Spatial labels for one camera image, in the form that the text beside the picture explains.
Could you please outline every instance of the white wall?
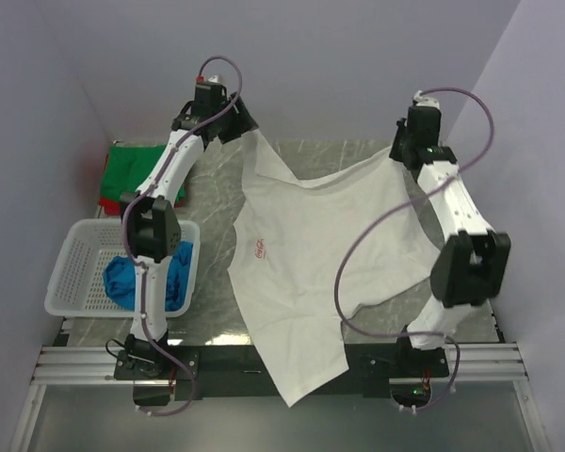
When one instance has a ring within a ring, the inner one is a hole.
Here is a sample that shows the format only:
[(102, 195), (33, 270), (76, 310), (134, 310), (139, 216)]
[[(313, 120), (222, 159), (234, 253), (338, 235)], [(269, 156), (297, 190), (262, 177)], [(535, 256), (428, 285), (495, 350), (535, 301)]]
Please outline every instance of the white wall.
[[(513, 242), (494, 307), (520, 345), (552, 446), (565, 451), (565, 0), (522, 1), (475, 92), (498, 132), (465, 182)], [(449, 144), (464, 161), (485, 133), (468, 105)]]
[(42, 343), (43, 308), (70, 226), (92, 213), (106, 138), (37, 9), (0, 0), (0, 451)]
[(267, 135), (391, 139), (417, 89), (475, 85), (519, 0), (37, 1), (111, 138), (165, 137), (224, 54)]

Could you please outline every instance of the robotic arm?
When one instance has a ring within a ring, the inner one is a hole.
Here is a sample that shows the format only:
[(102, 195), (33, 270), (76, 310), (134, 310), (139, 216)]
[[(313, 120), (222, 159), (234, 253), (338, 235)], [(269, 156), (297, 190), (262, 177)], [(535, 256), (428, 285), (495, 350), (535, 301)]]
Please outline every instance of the robotic arm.
[[(139, 263), (135, 270), (136, 311), (130, 334), (125, 340), (122, 361), (143, 363), (143, 373), (148, 376), (159, 375), (165, 365), (164, 358), (151, 347), (142, 321), (146, 321), (151, 339), (161, 347), (166, 347), (166, 282), (171, 256), (176, 252), (181, 238), (180, 226), (172, 207), (176, 194), (211, 141), (218, 137), (222, 144), (227, 143), (256, 129), (257, 123), (239, 97), (223, 116), (180, 143), (177, 152), (168, 150), (173, 149), (197, 124), (221, 113), (234, 97), (235, 94), (228, 96), (226, 87), (218, 77), (207, 81), (199, 77), (195, 98), (173, 120), (168, 145), (153, 171), (136, 192), (123, 193), (120, 198), (122, 217), (133, 204), (124, 227), (130, 251)], [(150, 196), (139, 200), (141, 193), (150, 193)], [(146, 278), (145, 284), (142, 284), (142, 278)], [(146, 315), (141, 312), (142, 301)]]
[[(509, 258), (509, 236), (495, 232), (479, 214), (458, 175), (455, 155), (449, 147), (438, 145), (441, 117), (438, 101), (417, 92), (408, 117), (397, 122), (390, 153), (426, 193), (454, 178), (430, 198), (445, 245), (430, 273), (432, 295), (408, 332), (452, 334), (465, 317), (498, 295)], [(410, 339), (412, 347), (423, 350), (444, 345), (442, 337)]]

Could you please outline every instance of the green cloth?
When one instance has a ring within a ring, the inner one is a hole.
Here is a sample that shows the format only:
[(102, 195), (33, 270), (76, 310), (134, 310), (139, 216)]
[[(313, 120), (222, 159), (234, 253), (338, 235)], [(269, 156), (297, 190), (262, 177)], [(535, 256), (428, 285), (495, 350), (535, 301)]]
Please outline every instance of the green cloth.
[[(165, 144), (149, 148), (111, 146), (105, 175), (101, 182), (101, 197), (119, 201), (122, 192), (136, 191), (151, 174), (165, 149)], [(175, 202), (184, 196), (185, 189), (181, 186)]]

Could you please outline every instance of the gray marble surface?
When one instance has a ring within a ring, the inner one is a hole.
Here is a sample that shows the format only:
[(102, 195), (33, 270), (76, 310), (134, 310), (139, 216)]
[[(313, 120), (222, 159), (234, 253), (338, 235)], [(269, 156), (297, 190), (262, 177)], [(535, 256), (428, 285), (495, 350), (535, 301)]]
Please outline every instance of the gray marble surface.
[[(299, 179), (314, 179), (342, 170), (387, 144), (379, 140), (278, 140), (272, 143)], [(176, 211), (180, 218), (191, 219), (201, 227), (201, 253), (192, 304), (186, 314), (169, 320), (169, 337), (182, 339), (185, 344), (250, 344), (227, 271), (236, 240), (233, 223), (245, 200), (241, 191), (243, 158), (239, 146), (240, 140), (225, 146), (214, 143), (209, 147), (189, 175), (186, 205)], [(420, 193), (407, 174), (405, 181), (411, 196)], [(442, 229), (431, 206), (417, 206), (416, 211), (429, 239), (441, 247)], [(381, 305), (362, 308), (353, 320), (368, 331), (400, 331), (419, 314), (429, 295), (428, 281), (423, 281)], [(69, 346), (103, 346), (112, 337), (123, 340), (130, 325), (130, 319), (76, 318)], [(354, 331), (344, 331), (344, 337), (347, 343), (354, 344), (373, 341)], [(492, 308), (486, 305), (462, 322), (455, 338), (463, 343), (498, 342)]]

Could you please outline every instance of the blue cloth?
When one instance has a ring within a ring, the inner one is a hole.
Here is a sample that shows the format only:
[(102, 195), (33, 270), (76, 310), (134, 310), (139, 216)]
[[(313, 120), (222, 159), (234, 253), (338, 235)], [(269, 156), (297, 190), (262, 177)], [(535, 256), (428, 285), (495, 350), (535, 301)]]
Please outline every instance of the blue cloth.
[[(180, 242), (171, 257), (166, 287), (166, 311), (177, 311), (185, 303), (192, 243)], [(134, 309), (136, 277), (134, 264), (127, 257), (116, 256), (103, 272), (106, 295), (124, 309)]]

